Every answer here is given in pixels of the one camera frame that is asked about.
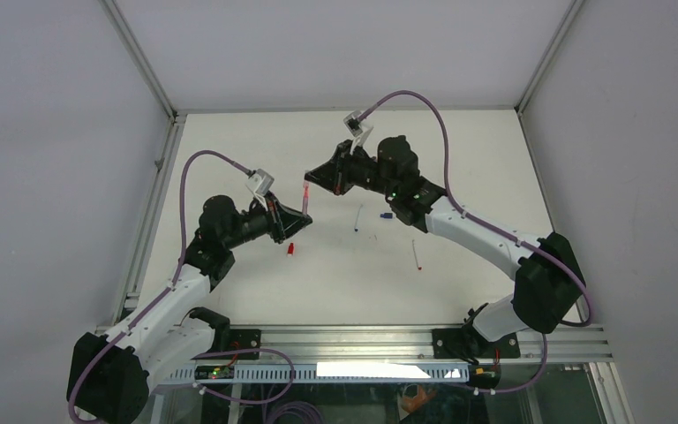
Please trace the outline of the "pink highlighter pen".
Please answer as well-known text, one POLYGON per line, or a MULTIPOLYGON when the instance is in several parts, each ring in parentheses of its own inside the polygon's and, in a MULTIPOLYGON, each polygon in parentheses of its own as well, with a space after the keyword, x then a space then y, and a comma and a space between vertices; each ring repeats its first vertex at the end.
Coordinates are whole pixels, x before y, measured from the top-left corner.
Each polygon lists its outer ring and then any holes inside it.
POLYGON ((303 215, 308 215, 309 208, 309 198, 310 198, 310 183, 307 180, 303 181, 303 195, 302 195, 302 204, 301 212, 303 215))

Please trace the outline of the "white blue-tip pen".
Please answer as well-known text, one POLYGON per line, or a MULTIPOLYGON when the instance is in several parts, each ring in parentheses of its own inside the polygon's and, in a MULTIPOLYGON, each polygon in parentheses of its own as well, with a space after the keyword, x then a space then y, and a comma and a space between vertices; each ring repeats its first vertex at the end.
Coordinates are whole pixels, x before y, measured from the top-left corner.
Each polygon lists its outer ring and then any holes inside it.
POLYGON ((359 232, 359 221, 360 221, 360 217, 362 216, 363 208, 364 208, 364 204, 360 204, 358 206, 358 210, 357 210, 357 213, 356 213, 356 216, 355 216, 355 221, 354 221, 354 224, 353 224, 353 230, 356 233, 359 232))

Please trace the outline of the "white red-tip pen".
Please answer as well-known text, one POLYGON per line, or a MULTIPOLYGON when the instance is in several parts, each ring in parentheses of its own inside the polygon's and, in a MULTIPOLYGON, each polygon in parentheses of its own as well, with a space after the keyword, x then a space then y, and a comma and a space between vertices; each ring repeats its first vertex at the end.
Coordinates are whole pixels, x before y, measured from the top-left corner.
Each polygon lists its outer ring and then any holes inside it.
POLYGON ((415 261, 416 269, 417 269, 418 271, 421 271, 421 270, 423 269, 423 267, 421 266, 420 261, 419 261, 419 257, 418 257, 418 249, 417 249, 417 243, 416 243, 416 240, 415 240, 415 239, 413 239, 413 240, 411 241, 411 249, 412 249, 412 253, 413 253, 413 258, 414 258, 414 261, 415 261))

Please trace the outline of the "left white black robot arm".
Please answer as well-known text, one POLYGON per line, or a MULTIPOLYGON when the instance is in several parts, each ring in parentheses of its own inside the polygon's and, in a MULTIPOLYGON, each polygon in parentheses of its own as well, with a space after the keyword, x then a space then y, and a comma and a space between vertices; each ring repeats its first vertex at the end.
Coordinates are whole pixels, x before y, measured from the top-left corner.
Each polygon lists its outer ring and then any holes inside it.
POLYGON ((229 321, 199 302, 229 273, 235 248, 262 236, 281 244, 312 221, 272 193, 243 211, 226 195, 206 200, 193 238, 160 290, 103 334, 87 332, 74 345, 66 392, 72 419, 80 423, 84 411, 93 422, 132 423, 177 367, 201 353, 224 356, 229 321))

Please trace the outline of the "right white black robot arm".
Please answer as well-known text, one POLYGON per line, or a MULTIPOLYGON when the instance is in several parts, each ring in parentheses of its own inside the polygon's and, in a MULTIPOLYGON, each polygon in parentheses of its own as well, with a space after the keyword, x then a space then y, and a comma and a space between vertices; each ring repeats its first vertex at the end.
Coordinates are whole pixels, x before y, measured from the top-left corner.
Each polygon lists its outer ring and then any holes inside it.
POLYGON ((305 179, 336 196, 354 187, 379 193, 402 223, 468 249, 513 281, 511 294, 471 311, 464 322, 463 346, 472 357, 484 358, 510 333, 552 333, 585 292, 565 237, 502 228, 457 204, 445 188, 422 176, 404 136, 382 140, 376 156, 343 141, 305 179))

